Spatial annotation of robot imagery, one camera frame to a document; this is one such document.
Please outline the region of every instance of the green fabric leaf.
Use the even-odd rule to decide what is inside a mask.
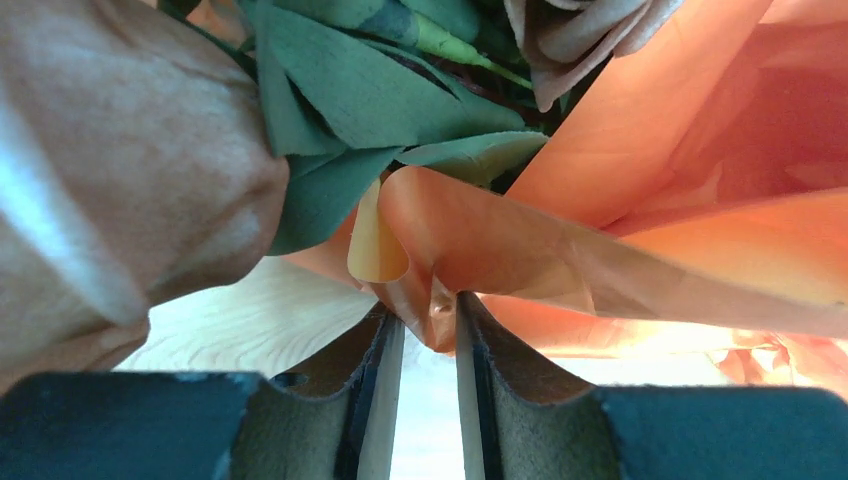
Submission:
[[[256,58],[259,96],[265,114],[268,140],[274,156],[338,154],[345,145],[323,128],[323,119],[294,91],[279,59],[274,42],[270,5],[257,7],[261,15],[256,25]]]
[[[329,239],[402,148],[351,150],[292,179],[269,255],[286,255]]]
[[[274,59],[332,132],[354,149],[421,145],[524,126],[517,113],[440,72],[455,85],[454,95],[362,41],[294,12],[270,7],[264,16],[272,30],[264,41]]]
[[[325,155],[289,155],[289,181],[306,176],[309,173],[339,158],[345,152],[328,153]]]
[[[397,157],[407,165],[423,165],[481,187],[530,160],[548,137],[536,132],[498,132],[423,145]]]
[[[480,33],[480,12],[472,0],[400,0],[456,38],[473,43]]]

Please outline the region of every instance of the crumpled orange fabric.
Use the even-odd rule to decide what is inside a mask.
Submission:
[[[848,397],[848,3],[687,0],[504,197],[422,168],[291,256],[450,351],[452,294],[548,356],[706,352]]]

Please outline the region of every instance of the fabric rose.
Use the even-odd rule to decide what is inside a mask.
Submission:
[[[539,110],[603,62],[642,48],[683,0],[504,0]]]

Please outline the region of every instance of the wooden floor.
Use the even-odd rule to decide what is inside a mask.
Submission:
[[[352,327],[375,299],[280,259],[242,282],[175,300],[151,314],[147,344],[123,370],[253,370],[272,376]],[[393,479],[464,478],[456,366],[407,334]],[[556,360],[599,384],[722,384],[702,355]]]

